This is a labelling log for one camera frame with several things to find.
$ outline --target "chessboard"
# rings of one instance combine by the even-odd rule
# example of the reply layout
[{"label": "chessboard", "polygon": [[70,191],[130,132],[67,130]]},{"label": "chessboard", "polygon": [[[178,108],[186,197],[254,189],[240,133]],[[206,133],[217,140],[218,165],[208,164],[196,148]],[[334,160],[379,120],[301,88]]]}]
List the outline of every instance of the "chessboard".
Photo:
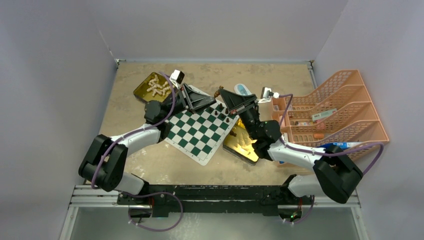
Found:
[{"label": "chessboard", "polygon": [[[206,94],[192,85],[190,88]],[[205,166],[238,119],[236,114],[226,114],[225,104],[217,100],[202,112],[191,113],[185,110],[168,119],[167,122],[172,124],[172,128],[165,141]]]}]

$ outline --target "yellow tray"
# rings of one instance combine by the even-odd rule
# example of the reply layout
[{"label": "yellow tray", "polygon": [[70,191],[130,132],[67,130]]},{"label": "yellow tray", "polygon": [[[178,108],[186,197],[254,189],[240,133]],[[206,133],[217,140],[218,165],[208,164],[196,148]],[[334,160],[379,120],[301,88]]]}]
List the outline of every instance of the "yellow tray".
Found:
[{"label": "yellow tray", "polygon": [[169,94],[165,96],[161,96],[158,94],[156,94],[155,96],[152,96],[151,91],[147,92],[147,89],[150,88],[149,81],[154,79],[155,75],[157,75],[160,85],[167,83],[167,80],[165,79],[165,77],[162,76],[160,73],[157,73],[157,72],[150,73],[150,75],[140,85],[138,85],[138,87],[132,92],[136,99],[142,101],[143,103],[147,103],[148,101],[151,101],[151,100],[163,102],[167,98]]},{"label": "yellow tray", "polygon": [[259,157],[252,147],[252,143],[256,142],[256,140],[249,138],[249,134],[240,119],[237,120],[232,131],[237,136],[228,134],[222,143],[222,147],[248,164],[256,165]]}]

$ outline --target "brown chess piece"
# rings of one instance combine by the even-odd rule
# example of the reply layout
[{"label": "brown chess piece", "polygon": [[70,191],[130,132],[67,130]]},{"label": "brown chess piece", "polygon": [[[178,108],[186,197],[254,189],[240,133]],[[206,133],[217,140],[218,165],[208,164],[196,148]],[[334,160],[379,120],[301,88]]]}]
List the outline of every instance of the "brown chess piece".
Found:
[{"label": "brown chess piece", "polygon": [[220,92],[219,92],[219,91],[216,91],[216,92],[213,94],[213,97],[214,97],[214,98],[217,98],[219,95],[220,95]]}]

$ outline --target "gray wall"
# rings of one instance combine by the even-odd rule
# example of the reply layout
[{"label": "gray wall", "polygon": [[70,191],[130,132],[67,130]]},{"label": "gray wall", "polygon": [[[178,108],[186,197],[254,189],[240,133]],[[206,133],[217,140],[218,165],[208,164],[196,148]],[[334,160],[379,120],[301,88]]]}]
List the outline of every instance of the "gray wall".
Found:
[{"label": "gray wall", "polygon": [[423,23],[422,0],[349,0],[314,66],[359,69],[391,140],[358,187],[371,239],[424,236]]},{"label": "gray wall", "polygon": [[0,239],[58,239],[114,60],[82,0],[0,2]]},{"label": "gray wall", "polygon": [[318,55],[347,0],[88,0],[115,58],[297,61]]}]

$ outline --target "table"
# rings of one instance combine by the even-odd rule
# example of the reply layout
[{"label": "table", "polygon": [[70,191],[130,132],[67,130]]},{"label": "table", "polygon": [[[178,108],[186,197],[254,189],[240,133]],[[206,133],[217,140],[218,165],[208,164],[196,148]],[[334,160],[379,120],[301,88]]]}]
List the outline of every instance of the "table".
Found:
[{"label": "table", "polygon": [[[144,122],[144,104],[133,90],[152,72],[185,73],[184,82],[213,96],[220,85],[233,91],[243,83],[257,96],[262,87],[280,94],[309,94],[313,84],[305,64],[236,63],[137,63],[121,62],[100,128],[100,133],[115,136],[140,127]],[[260,105],[260,119],[271,119],[269,106]],[[180,185],[280,185],[291,174],[308,174],[297,166],[277,166],[260,159],[251,166],[220,147],[206,166],[202,166],[166,143],[148,146],[126,160],[125,171],[151,184]]]}]

